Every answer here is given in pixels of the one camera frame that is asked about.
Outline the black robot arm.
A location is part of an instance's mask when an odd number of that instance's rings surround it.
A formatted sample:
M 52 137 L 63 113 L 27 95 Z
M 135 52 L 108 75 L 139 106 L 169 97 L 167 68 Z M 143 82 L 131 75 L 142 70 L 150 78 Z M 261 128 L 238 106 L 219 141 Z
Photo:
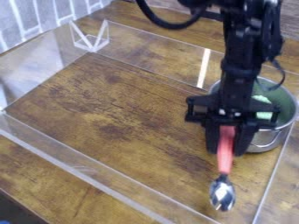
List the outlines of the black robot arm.
M 281 1 L 218 0 L 223 18 L 226 53 L 221 62 L 219 90 L 190 96 L 186 120 L 206 129 L 206 146 L 219 152 L 221 129 L 234 130 L 233 152 L 242 156 L 255 134 L 273 129 L 281 108 L 253 98 L 262 65 L 277 63 L 282 52 Z

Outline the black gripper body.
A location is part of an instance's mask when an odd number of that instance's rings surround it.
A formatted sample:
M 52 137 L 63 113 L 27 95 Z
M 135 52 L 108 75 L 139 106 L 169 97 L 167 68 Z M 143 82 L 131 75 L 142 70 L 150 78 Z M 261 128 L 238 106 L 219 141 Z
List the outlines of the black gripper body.
M 259 77 L 263 63 L 250 63 L 246 66 L 230 64 L 225 59 L 221 63 L 222 75 L 219 89 L 206 95 L 194 95 L 186 98 L 186 122 L 201 123 L 207 121 L 219 126 L 239 126 L 242 123 L 255 123 L 258 128 L 273 129 L 277 126 L 281 108 L 253 99 L 254 90 L 273 92 L 282 86 L 282 82 L 266 84 Z M 270 120 L 257 118 L 257 112 L 273 112 Z

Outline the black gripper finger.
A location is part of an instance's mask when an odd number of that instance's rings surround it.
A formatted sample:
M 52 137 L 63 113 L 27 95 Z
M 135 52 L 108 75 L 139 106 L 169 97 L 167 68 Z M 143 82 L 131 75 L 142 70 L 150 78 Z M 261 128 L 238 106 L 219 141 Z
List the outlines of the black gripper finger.
M 207 121 L 205 129 L 207 151 L 211 154 L 217 154 L 221 140 L 221 126 L 214 121 Z
M 234 142 L 234 155 L 237 157 L 241 157 L 247 152 L 257 132 L 258 125 L 254 122 L 246 122 L 238 126 Z

